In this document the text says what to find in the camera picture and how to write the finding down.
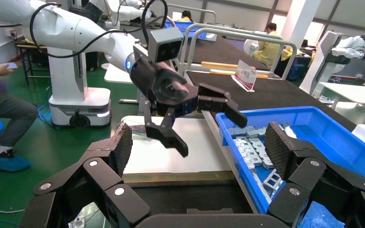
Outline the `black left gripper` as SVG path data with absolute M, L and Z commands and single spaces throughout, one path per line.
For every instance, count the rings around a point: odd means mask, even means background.
M 144 105 L 146 136 L 160 141 L 165 148 L 176 149 L 184 158 L 188 146 L 173 129 L 176 117 L 197 109 L 223 112 L 238 127 L 247 126 L 247 117 L 229 92 L 205 83 L 198 88 L 192 86 L 165 62 L 152 63 L 141 57 L 132 64 L 130 78 L 148 100 Z M 163 116 L 160 125 L 152 122 L 153 112 Z

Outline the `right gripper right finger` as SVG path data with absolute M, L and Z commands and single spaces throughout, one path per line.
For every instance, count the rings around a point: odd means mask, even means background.
M 347 228 L 365 228 L 365 177 L 331 162 L 312 143 L 288 136 L 275 122 L 265 148 L 285 185 L 267 214 L 297 228 L 311 204 L 324 206 Z

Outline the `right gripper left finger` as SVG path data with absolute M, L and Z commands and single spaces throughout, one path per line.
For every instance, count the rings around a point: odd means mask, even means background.
M 95 203 L 113 227 L 136 227 L 151 209 L 122 179 L 132 145 L 126 123 L 112 137 L 91 143 L 77 162 L 34 187 L 19 226 L 66 228 L 83 207 Z

